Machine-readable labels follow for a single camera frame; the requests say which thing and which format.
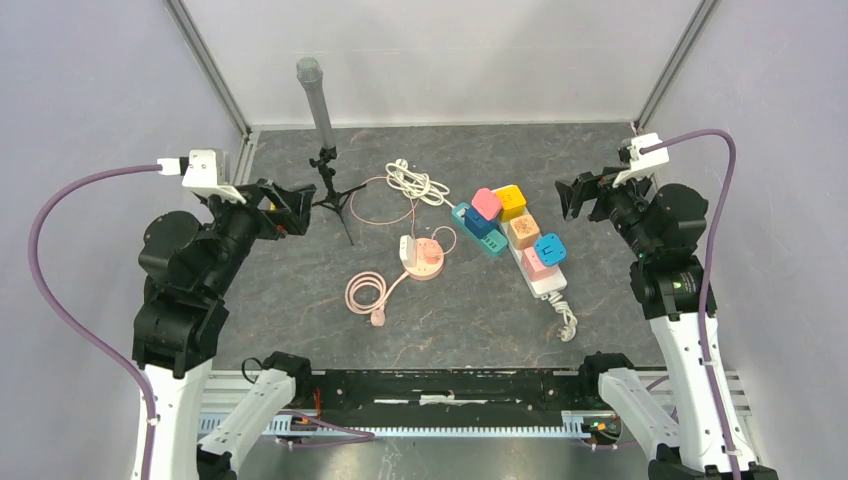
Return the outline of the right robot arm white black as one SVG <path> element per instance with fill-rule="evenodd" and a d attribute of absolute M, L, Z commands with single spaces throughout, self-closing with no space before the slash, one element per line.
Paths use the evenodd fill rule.
<path fill-rule="evenodd" d="M 633 295 L 663 355 L 672 409 L 641 384 L 622 354 L 596 353 L 580 367 L 577 392 L 591 408 L 609 405 L 648 460 L 651 479 L 775 479 L 759 463 L 739 423 L 719 350 L 716 302 L 695 251 L 708 202 L 667 184 L 653 197 L 647 178 L 616 186 L 619 171 L 556 181 L 564 218 L 592 201 L 592 222 L 608 221 L 635 256 Z"/>

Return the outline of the light blue cube adapter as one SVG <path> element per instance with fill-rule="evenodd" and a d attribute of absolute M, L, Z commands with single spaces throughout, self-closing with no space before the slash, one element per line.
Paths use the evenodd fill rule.
<path fill-rule="evenodd" d="M 566 247 L 556 233 L 540 235 L 533 244 L 536 256 L 545 267 L 554 267 L 567 257 Z"/>

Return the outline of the yellow cube adapter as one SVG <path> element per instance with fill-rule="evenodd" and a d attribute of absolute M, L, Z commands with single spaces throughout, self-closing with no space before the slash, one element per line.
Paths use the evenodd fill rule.
<path fill-rule="evenodd" d="M 495 195 L 501 202 L 501 212 L 499 219 L 502 223 L 524 214 L 526 209 L 526 199 L 521 189 L 515 185 L 507 185 L 494 190 Z"/>

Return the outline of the round pink power socket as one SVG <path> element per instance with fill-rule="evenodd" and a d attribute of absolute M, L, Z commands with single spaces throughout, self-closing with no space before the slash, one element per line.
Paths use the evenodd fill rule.
<path fill-rule="evenodd" d="M 445 253 L 443 260 L 437 264 L 427 264 L 425 262 L 419 262 L 417 260 L 416 265 L 413 268 L 405 268 L 405 271 L 409 274 L 409 276 L 417 281 L 428 281 L 436 276 L 438 276 L 445 263 Z"/>

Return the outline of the dark blue cube adapter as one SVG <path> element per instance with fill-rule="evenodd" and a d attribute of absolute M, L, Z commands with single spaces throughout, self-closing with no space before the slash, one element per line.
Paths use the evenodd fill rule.
<path fill-rule="evenodd" d="M 483 239 L 495 229 L 493 221 L 487 220 L 473 206 L 465 211 L 463 224 L 478 239 Z"/>

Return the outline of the aluminium frame rail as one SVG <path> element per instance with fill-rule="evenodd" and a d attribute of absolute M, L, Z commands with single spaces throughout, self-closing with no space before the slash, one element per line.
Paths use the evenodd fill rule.
<path fill-rule="evenodd" d="M 568 438 L 590 439 L 594 435 L 612 438 L 623 429 L 620 417 L 612 410 L 599 414 L 565 412 L 555 426 L 541 427 L 366 427 L 338 426 L 319 419 L 313 412 L 302 413 L 284 409 L 271 417 L 262 433 L 277 438 L 332 438 L 341 439 L 358 432 L 367 432 L 377 438 Z"/>

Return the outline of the black tripod stand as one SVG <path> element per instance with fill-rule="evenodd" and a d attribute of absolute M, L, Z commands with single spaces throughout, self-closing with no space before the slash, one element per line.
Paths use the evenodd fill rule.
<path fill-rule="evenodd" d="M 341 222 L 341 224 L 344 228 L 344 231 L 345 231 L 345 233 L 348 237 L 350 245 L 353 246 L 354 241 L 353 241 L 353 238 L 351 236 L 350 230 L 347 226 L 347 223 L 344 219 L 343 209 L 344 209 L 345 205 L 348 203 L 348 201 L 351 199 L 352 195 L 355 192 L 364 189 L 366 187 L 366 184 L 361 183 L 360 185 L 353 187 L 351 189 L 348 189 L 348 190 L 345 190 L 345 191 L 338 191 L 335 188 L 334 181 L 333 181 L 333 177 L 336 175 L 336 170 L 329 166 L 330 162 L 332 160 L 335 160 L 336 158 L 337 158 L 337 150 L 336 150 L 335 147 L 333 147 L 331 149 L 327 149 L 327 148 L 322 147 L 319 151 L 317 159 L 315 159 L 315 158 L 309 159 L 310 166 L 312 168 L 315 168 L 315 169 L 318 170 L 318 172 L 319 172 L 319 174 L 322 178 L 322 181 L 324 183 L 325 189 L 326 189 L 325 197 L 321 200 L 314 201 L 311 204 L 311 206 L 312 207 L 320 206 L 320 207 L 326 208 L 326 209 L 334 212 L 338 216 L 338 218 L 339 218 L 339 220 L 340 220 L 340 222 Z"/>

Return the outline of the light pink cube adapter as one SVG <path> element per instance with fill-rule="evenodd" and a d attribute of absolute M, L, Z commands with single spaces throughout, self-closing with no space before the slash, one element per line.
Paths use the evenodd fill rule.
<path fill-rule="evenodd" d="M 520 262 L 524 273 L 531 282 L 547 279 L 553 276 L 558 269 L 557 265 L 544 265 L 534 247 L 528 247 L 521 251 Z"/>

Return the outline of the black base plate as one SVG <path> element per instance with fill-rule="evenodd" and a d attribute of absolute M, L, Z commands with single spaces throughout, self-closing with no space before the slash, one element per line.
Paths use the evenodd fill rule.
<path fill-rule="evenodd" d="M 541 427 L 610 406 L 581 370 L 315 370 L 285 409 L 350 428 Z"/>

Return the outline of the white power strip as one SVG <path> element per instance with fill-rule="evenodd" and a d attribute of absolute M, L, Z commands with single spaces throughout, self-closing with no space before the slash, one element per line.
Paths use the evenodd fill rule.
<path fill-rule="evenodd" d="M 527 205 L 526 205 L 526 209 L 525 209 L 524 214 L 525 213 L 531 214 L 530 211 L 527 209 Z M 558 291 L 563 290 L 567 286 L 567 280 L 566 280 L 564 274 L 562 273 L 562 270 L 561 270 L 559 265 L 557 265 L 558 269 L 555 272 L 555 274 L 553 276 L 547 278 L 547 279 L 544 279 L 544 280 L 541 280 L 541 281 L 536 281 L 536 282 L 531 282 L 527 278 L 527 275 L 524 273 L 522 266 L 521 266 L 521 262 L 520 262 L 522 250 L 521 251 L 516 250 L 515 248 L 513 248 L 510 245 L 510 241 L 507 237 L 507 223 L 508 222 L 502 223 L 500 221 L 499 229 L 500 229 L 501 233 L 506 237 L 506 239 L 508 241 L 507 247 L 509 249 L 509 252 L 511 253 L 512 257 L 514 258 L 514 260 L 515 260 L 515 262 L 516 262 L 516 264 L 519 268 L 519 271 L 520 271 L 521 275 L 523 276 L 525 282 L 527 283 L 533 297 L 539 299 L 539 298 L 542 298 L 542 297 L 546 297 L 553 292 L 558 292 Z M 539 226 L 539 228 L 540 228 L 540 235 L 547 234 L 547 233 L 542 231 L 540 226 Z"/>

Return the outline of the grey microphone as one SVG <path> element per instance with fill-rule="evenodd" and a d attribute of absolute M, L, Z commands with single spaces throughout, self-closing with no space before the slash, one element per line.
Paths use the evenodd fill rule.
<path fill-rule="evenodd" d="M 323 70 L 319 62 L 314 57 L 302 57 L 296 64 L 296 75 L 305 91 L 322 148 L 335 149 L 336 139 L 323 89 Z"/>

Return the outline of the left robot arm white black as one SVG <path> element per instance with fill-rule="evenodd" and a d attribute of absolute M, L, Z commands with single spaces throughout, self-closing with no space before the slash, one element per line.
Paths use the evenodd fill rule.
<path fill-rule="evenodd" d="M 146 384 L 133 476 L 136 479 L 235 479 L 239 456 L 262 431 L 241 418 L 234 430 L 197 438 L 204 384 L 229 316 L 225 295 L 252 247 L 306 234 L 316 187 L 284 189 L 268 179 L 225 186 L 198 201 L 212 215 L 155 218 L 138 263 L 143 302 L 133 321 L 132 359 Z"/>

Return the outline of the white folding plug adapter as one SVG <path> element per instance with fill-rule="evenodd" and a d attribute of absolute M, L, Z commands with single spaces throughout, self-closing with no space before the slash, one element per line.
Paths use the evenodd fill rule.
<path fill-rule="evenodd" d="M 417 263 L 417 242 L 411 235 L 403 235 L 399 240 L 399 258 L 405 268 L 413 268 Z"/>

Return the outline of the pink plug charger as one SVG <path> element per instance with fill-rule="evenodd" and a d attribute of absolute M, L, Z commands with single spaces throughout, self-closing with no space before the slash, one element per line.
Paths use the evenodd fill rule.
<path fill-rule="evenodd" d="M 441 245 L 434 239 L 418 239 L 416 241 L 416 253 L 417 260 L 427 264 L 437 264 L 444 257 Z"/>

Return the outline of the teal power strip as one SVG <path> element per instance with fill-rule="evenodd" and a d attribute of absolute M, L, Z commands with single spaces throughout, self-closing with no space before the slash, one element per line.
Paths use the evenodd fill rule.
<path fill-rule="evenodd" d="M 500 232 L 497 223 L 494 220 L 492 221 L 495 224 L 495 229 L 490 234 L 488 234 L 483 239 L 478 239 L 474 237 L 463 224 L 465 211 L 469 207 L 471 207 L 471 205 L 465 202 L 457 204 L 455 207 L 452 208 L 452 218 L 454 219 L 455 223 L 461 228 L 461 230 L 464 231 L 472 240 L 474 240 L 476 244 L 480 246 L 486 253 L 491 256 L 498 256 L 508 244 L 506 237 Z"/>

